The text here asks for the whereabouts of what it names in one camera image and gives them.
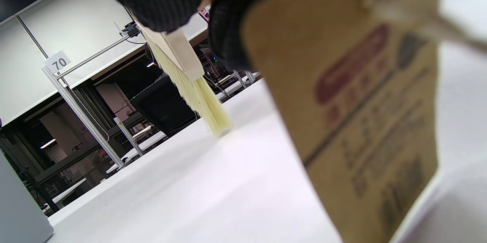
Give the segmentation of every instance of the white wall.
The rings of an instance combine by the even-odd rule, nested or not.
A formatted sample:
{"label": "white wall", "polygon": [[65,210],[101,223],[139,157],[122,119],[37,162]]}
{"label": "white wall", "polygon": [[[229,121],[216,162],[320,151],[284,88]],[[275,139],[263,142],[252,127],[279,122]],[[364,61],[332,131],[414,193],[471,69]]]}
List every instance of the white wall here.
{"label": "white wall", "polygon": [[[20,14],[49,56],[63,50],[79,63],[120,39],[120,27],[131,21],[115,0],[42,0]],[[206,22],[193,16],[184,32],[193,38]],[[132,39],[144,42],[143,37]],[[123,42],[67,76],[76,86],[141,45]],[[44,58],[16,20],[0,25],[0,117],[4,124],[17,118],[56,90],[40,70]]]}
{"label": "white wall", "polygon": [[[441,11],[487,40],[487,0],[441,0]],[[487,151],[487,57],[464,46],[440,47],[437,139],[444,166]]]}
{"label": "white wall", "polygon": [[135,111],[127,96],[118,87],[118,84],[100,84],[96,89],[108,104],[108,107],[121,121],[129,118],[129,114]]}
{"label": "white wall", "polygon": [[49,131],[49,134],[56,139],[56,146],[61,147],[66,156],[70,155],[73,148],[81,143],[80,139],[78,139],[73,130],[69,128],[69,126],[56,114],[56,112],[51,111],[47,113],[47,115],[40,118],[40,121],[42,122],[42,125],[46,127],[47,131]]}
{"label": "white wall", "polygon": [[94,136],[88,131],[67,103],[59,105],[54,112],[63,120],[67,127],[73,131],[78,138],[79,143],[85,145],[96,143]]}
{"label": "white wall", "polygon": [[52,146],[51,148],[47,148],[43,150],[44,153],[52,160],[54,163],[58,163],[59,161],[65,159],[68,155],[64,152],[59,144]]}

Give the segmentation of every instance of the brush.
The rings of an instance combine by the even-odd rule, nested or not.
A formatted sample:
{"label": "brush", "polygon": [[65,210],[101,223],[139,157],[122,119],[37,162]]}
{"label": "brush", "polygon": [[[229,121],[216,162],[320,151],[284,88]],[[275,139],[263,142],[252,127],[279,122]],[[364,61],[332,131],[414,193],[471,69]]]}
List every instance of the brush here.
{"label": "brush", "polygon": [[215,136],[223,136],[232,122],[203,78],[204,70],[181,29],[169,35],[141,26],[159,67],[169,76],[188,106],[196,111]]}

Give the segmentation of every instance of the table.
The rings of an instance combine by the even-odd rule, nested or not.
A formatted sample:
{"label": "table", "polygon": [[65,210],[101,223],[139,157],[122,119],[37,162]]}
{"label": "table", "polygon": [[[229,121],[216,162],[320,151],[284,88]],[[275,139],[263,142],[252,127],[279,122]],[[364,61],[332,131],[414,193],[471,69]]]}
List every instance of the table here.
{"label": "table", "polygon": [[[85,178],[81,179],[78,183],[74,184],[73,186],[69,187],[66,191],[62,192],[61,194],[59,194],[55,198],[53,198],[53,202],[56,203],[56,205],[61,209],[63,207],[63,204],[61,202],[64,199],[66,199],[68,197],[68,195],[72,194],[75,191],[75,189],[78,188],[85,181],[86,181]],[[49,205],[47,205],[47,203],[44,205],[47,207],[44,210],[42,210],[43,212],[46,210],[49,210],[51,208],[51,207],[49,207]]]}
{"label": "table", "polygon": [[[156,134],[154,134],[153,136],[149,137],[148,139],[146,139],[145,141],[143,141],[141,144],[139,144],[139,147],[141,148],[142,151],[144,151],[145,149],[147,149],[148,147],[154,145],[156,142],[160,141],[161,139],[167,137],[166,134],[164,134],[164,132],[157,132]],[[132,148],[130,151],[128,151],[128,153],[126,153],[123,157],[122,157],[122,160],[124,158],[127,158],[126,161],[129,161],[131,160],[132,158],[134,158],[136,155],[138,155],[137,151],[135,150],[135,148]],[[115,170],[118,169],[118,166],[117,164],[113,164],[107,171],[106,173],[109,174]]]}

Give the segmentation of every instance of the workstation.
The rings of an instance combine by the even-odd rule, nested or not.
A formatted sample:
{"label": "workstation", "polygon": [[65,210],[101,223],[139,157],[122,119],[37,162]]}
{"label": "workstation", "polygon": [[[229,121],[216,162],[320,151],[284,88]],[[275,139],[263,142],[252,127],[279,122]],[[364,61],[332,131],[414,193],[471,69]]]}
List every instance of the workstation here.
{"label": "workstation", "polygon": [[[84,21],[102,21],[93,28],[95,34],[67,40],[82,23],[62,21],[63,14],[56,19],[73,28],[64,33],[61,26],[54,26],[52,31],[61,32],[61,37],[46,39],[52,32],[40,25],[52,19],[51,10],[59,13],[70,1],[42,0],[0,25],[1,31],[21,36],[28,48],[9,51],[12,44],[2,38],[2,52],[10,58],[29,52],[38,55],[29,63],[34,66],[29,71],[0,64],[2,71],[10,69],[11,75],[2,74],[6,80],[31,73],[33,81],[42,82],[28,83],[38,87],[28,94],[21,94],[25,86],[2,90],[8,99],[0,104],[4,121],[0,149],[11,165],[21,166],[17,174],[30,173],[22,180],[30,181],[26,187],[54,228],[49,243],[342,242],[307,176],[266,79],[260,73],[218,65],[207,50],[204,16],[196,14],[183,30],[209,76],[208,85],[233,122],[233,130],[221,138],[211,134],[205,120],[186,105],[148,56],[145,38],[124,36],[124,27],[115,26],[128,30],[132,23],[123,7],[115,7],[116,2],[79,0],[105,12]],[[470,26],[479,23],[473,13],[483,14],[461,0],[442,0],[442,10],[465,18]],[[98,43],[94,41],[102,39],[101,34],[96,37],[98,32],[111,34]],[[84,40],[86,50],[80,52],[76,47]],[[43,62],[59,51],[72,64],[48,75],[48,70],[41,70]],[[482,228],[485,206],[475,207],[477,212],[472,207],[486,196],[487,100],[482,86],[487,83],[483,77],[487,68],[483,56],[448,43],[440,46],[439,61],[440,168],[394,242],[487,238]],[[49,77],[68,92],[63,95]],[[93,125],[93,131],[85,122]],[[464,210],[453,210],[455,206]]]}

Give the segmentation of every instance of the aluminum pole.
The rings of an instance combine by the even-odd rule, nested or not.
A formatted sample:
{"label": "aluminum pole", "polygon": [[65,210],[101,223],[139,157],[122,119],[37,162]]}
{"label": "aluminum pole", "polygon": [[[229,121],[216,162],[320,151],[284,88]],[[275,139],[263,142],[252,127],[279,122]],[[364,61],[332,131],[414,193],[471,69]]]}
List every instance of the aluminum pole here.
{"label": "aluminum pole", "polygon": [[91,134],[95,137],[96,141],[101,145],[101,147],[105,150],[105,152],[110,156],[110,158],[115,162],[115,164],[119,167],[122,168],[124,167],[123,161],[118,157],[118,155],[115,153],[113,148],[108,144],[108,142],[105,140],[105,137],[100,134],[98,129],[96,129],[95,125],[91,122],[91,120],[85,115],[85,113],[82,111],[78,103],[76,103],[75,99],[69,94],[69,92],[59,83],[59,81],[54,78],[54,75],[47,69],[46,66],[42,67],[42,71],[46,75],[46,77],[49,79],[49,81],[56,87],[56,89],[59,91],[59,94],[63,97],[63,99],[66,101],[66,103],[73,109],[75,114],[80,118],[81,122],[86,126],[86,128],[91,132]]}
{"label": "aluminum pole", "polygon": [[75,66],[73,66],[73,67],[71,67],[71,68],[69,68],[68,70],[66,70],[66,72],[61,73],[60,75],[56,76],[56,77],[55,77],[55,79],[56,79],[56,80],[58,80],[58,79],[60,79],[60,78],[62,78],[62,77],[65,77],[66,75],[70,74],[70,73],[71,73],[71,72],[73,72],[74,70],[76,70],[76,69],[80,68],[81,66],[83,66],[83,65],[87,64],[88,62],[90,62],[90,61],[92,61],[92,60],[96,59],[97,57],[101,56],[101,54],[103,54],[103,53],[105,53],[106,51],[108,51],[108,50],[112,49],[113,47],[115,47],[115,46],[119,45],[120,43],[122,43],[122,42],[124,42],[124,41],[128,40],[129,38],[130,38],[130,36],[128,36],[128,35],[127,35],[127,36],[125,36],[125,37],[121,38],[120,40],[117,40],[117,41],[116,41],[116,42],[114,42],[113,44],[108,45],[108,47],[106,47],[106,48],[105,48],[105,49],[103,49],[102,51],[100,51],[100,52],[98,52],[98,53],[96,53],[96,54],[92,55],[91,57],[89,57],[89,58],[85,59],[84,61],[82,61],[82,62],[80,62],[80,63],[76,64]]}
{"label": "aluminum pole", "polygon": [[254,74],[252,74],[252,72],[245,71],[245,74],[247,75],[247,78],[248,78],[248,80],[250,80],[251,83],[255,82],[255,77],[254,77]]}
{"label": "aluminum pole", "polygon": [[120,130],[122,131],[122,133],[127,137],[127,139],[129,140],[130,144],[132,144],[132,146],[134,146],[134,149],[137,151],[137,153],[140,156],[143,156],[144,155],[144,152],[139,147],[139,144],[137,144],[134,141],[134,137],[132,137],[132,135],[130,134],[129,130],[127,130],[127,127],[125,127],[125,125],[123,125],[122,121],[120,121],[120,118],[116,117],[113,120],[115,120],[115,123],[118,125],[118,127],[120,128]]}
{"label": "aluminum pole", "polygon": [[233,76],[237,77],[237,79],[240,81],[244,89],[247,89],[247,85],[245,85],[244,80],[242,79],[242,77],[240,77],[237,70],[233,70]]}
{"label": "aluminum pole", "polygon": [[29,37],[32,39],[32,41],[35,43],[35,45],[37,46],[37,48],[39,49],[39,51],[44,55],[44,57],[46,59],[49,58],[49,56],[47,56],[47,53],[44,51],[44,49],[42,48],[42,46],[39,44],[39,42],[35,39],[35,37],[32,35],[32,32],[30,32],[29,28],[27,27],[27,25],[25,25],[24,21],[22,21],[22,19],[18,16],[18,15],[15,15],[15,18],[17,18],[17,21],[22,25],[22,27],[24,28],[24,30],[27,32],[27,34],[29,35]]}

